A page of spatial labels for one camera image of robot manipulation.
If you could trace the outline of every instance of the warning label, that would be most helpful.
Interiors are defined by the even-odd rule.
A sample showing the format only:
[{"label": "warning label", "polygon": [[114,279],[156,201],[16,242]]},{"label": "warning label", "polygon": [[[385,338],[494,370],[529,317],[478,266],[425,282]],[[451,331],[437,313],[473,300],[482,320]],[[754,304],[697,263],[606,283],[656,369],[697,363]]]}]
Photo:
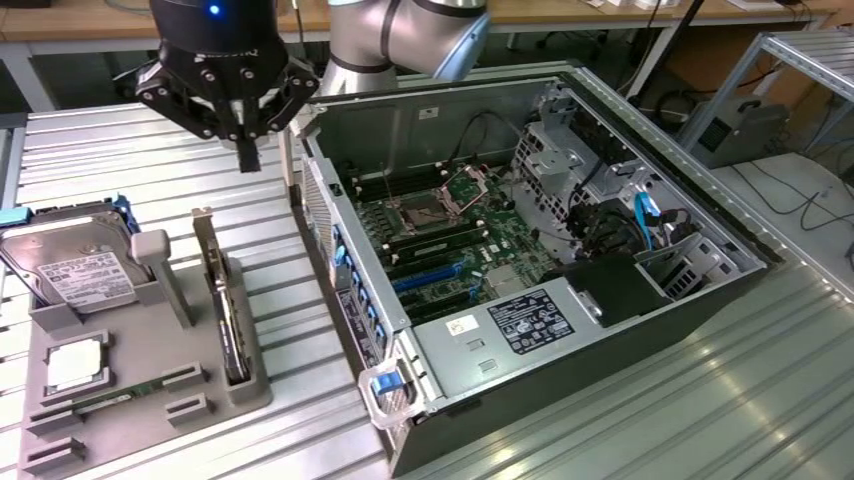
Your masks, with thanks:
[{"label": "warning label", "polygon": [[510,348],[519,355],[575,333],[546,290],[489,308]]}]

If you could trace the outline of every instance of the blue cable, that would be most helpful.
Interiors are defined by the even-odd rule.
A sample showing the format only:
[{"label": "blue cable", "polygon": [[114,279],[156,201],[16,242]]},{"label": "blue cable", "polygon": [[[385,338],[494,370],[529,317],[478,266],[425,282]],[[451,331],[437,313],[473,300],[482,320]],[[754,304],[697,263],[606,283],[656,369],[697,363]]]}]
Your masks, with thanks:
[{"label": "blue cable", "polygon": [[650,194],[646,192],[641,192],[636,195],[636,220],[638,220],[638,225],[641,225],[641,231],[644,232],[646,246],[650,250],[653,250],[653,235],[650,234],[650,228],[646,226],[648,214],[654,217],[661,216],[658,208],[656,208],[656,205],[653,205]]}]

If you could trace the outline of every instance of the black power cord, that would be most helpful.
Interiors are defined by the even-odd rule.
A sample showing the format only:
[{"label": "black power cord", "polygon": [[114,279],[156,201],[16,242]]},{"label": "black power cord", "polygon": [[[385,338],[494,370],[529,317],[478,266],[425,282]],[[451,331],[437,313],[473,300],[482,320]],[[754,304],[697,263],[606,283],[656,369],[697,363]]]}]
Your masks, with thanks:
[{"label": "black power cord", "polygon": [[[736,88],[749,87],[750,85],[760,83],[772,74],[777,72],[777,67],[773,66],[768,72],[762,72],[762,70],[760,69],[760,65],[757,64],[757,70],[760,70],[761,72],[760,76],[753,78],[752,80],[748,80],[746,82],[740,83]],[[678,90],[670,90],[665,92],[662,96],[658,98],[658,101],[656,102],[656,107],[653,110],[653,118],[656,119],[656,122],[665,127],[670,127],[672,130],[677,129],[682,125],[682,122],[672,122],[664,116],[665,109],[668,107],[668,102],[672,102],[678,99],[685,100],[688,104],[686,114],[690,114],[694,111],[694,108],[697,108],[697,105],[700,104],[700,100],[694,98],[692,95],[712,95],[714,93],[718,93],[718,90],[720,88],[716,88],[712,90],[678,89]]]},{"label": "black power cord", "polygon": [[622,93],[622,91],[626,89],[626,87],[632,86],[632,83],[636,81],[636,78],[638,78],[638,74],[641,73],[641,69],[644,68],[644,64],[646,63],[646,59],[650,58],[650,53],[653,52],[653,45],[656,44],[656,35],[653,35],[653,22],[656,21],[656,16],[658,15],[658,9],[662,6],[662,0],[658,0],[656,2],[656,8],[653,9],[653,13],[650,14],[650,18],[646,22],[646,27],[644,28],[649,34],[649,39],[648,39],[648,45],[646,45],[646,51],[644,53],[644,57],[641,59],[641,63],[638,64],[638,68],[636,69],[634,73],[632,74],[632,77],[629,78],[629,81],[621,85],[617,89],[617,93]]},{"label": "black power cord", "polygon": [[[753,162],[749,162],[749,163],[750,163],[750,165],[754,166],[754,168],[757,170],[760,170],[765,175],[768,175],[778,183],[781,183],[782,185],[789,187],[790,190],[793,190],[802,198],[806,199],[804,203],[801,203],[796,208],[793,208],[790,210],[782,210],[782,209],[777,208],[772,204],[769,199],[765,197],[762,192],[760,192],[760,190],[757,189],[756,185],[748,180],[748,177],[745,176],[745,174],[738,170],[738,168],[736,168],[736,165],[732,166],[732,168],[736,171],[736,173],[738,174],[738,176],[742,178],[742,180],[745,181],[745,183],[748,184],[750,189],[757,193],[757,195],[760,196],[760,199],[762,200],[765,205],[772,209],[772,211],[774,213],[777,213],[778,215],[790,215],[790,214],[796,213],[798,210],[801,210],[800,226],[801,226],[801,229],[805,232],[812,232],[814,230],[818,230],[820,228],[824,228],[828,225],[830,225],[830,224],[833,224],[836,222],[840,222],[840,221],[846,222],[849,225],[854,226],[854,221],[850,220],[850,218],[854,217],[854,213],[849,213],[849,214],[845,214],[845,215],[837,215],[836,213],[833,213],[828,208],[825,208],[825,206],[822,206],[816,201],[816,199],[818,198],[820,192],[816,192],[813,195],[808,196],[794,185],[792,185],[784,179],[781,179],[780,177],[773,175],[760,165],[757,165]],[[808,212],[810,211],[810,207],[813,205],[816,205],[816,207],[818,207],[821,210],[824,210],[833,218],[830,220],[817,224],[817,225],[808,226],[806,225],[806,215],[808,215]],[[852,270],[854,270],[854,242],[852,243],[852,246],[848,249],[848,252],[845,254],[845,258],[849,261],[849,266],[852,267]]]}]

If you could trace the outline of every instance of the metal table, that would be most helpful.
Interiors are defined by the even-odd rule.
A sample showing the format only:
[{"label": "metal table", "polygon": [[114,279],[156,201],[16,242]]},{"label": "metal table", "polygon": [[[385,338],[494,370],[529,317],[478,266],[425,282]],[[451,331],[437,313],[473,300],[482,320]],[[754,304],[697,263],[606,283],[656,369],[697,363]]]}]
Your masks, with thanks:
[{"label": "metal table", "polygon": [[[808,149],[854,108],[854,29],[762,33],[748,48],[709,105],[692,119],[681,133],[680,143],[686,150],[690,151],[697,145],[718,109],[733,95],[745,75],[754,68],[762,52],[770,53],[781,62],[800,70],[849,102],[846,106],[837,109],[832,118],[825,122],[825,126]],[[760,85],[758,92],[768,91],[776,76],[772,75]]]},{"label": "metal table", "polygon": [[[652,125],[638,128],[656,133]],[[198,261],[190,208],[215,208],[221,242],[247,267],[273,380],[275,399],[267,408],[78,478],[387,478],[385,454],[297,236],[277,147],[263,150],[263,171],[241,175],[231,152],[135,105],[35,115],[8,144],[7,199],[50,206],[119,189],[135,202],[143,228],[170,232],[178,267]],[[698,168],[689,160],[681,166]],[[708,187],[725,188],[720,183]],[[773,273],[685,342],[406,480],[850,477],[854,311],[790,251],[781,252],[796,260],[790,267]],[[7,276],[2,480],[15,478],[31,328],[27,296]]]}]

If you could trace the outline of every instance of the gray device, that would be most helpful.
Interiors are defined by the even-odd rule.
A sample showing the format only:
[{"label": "gray device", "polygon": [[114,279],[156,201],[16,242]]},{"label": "gray device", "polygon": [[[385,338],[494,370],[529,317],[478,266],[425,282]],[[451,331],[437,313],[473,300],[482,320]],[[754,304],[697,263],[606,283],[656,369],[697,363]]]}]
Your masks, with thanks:
[{"label": "gray device", "polygon": [[682,340],[781,261],[583,69],[311,111],[295,218],[394,476]]},{"label": "gray device", "polygon": [[0,227],[0,257],[44,306],[92,313],[136,301],[152,274],[131,258],[128,216],[112,201],[4,210]]},{"label": "gray device", "polygon": [[[700,116],[708,104],[704,102],[697,106],[692,118]],[[709,168],[765,158],[769,142],[780,135],[788,121],[785,105],[757,95],[734,97],[718,109],[692,154]]]}]

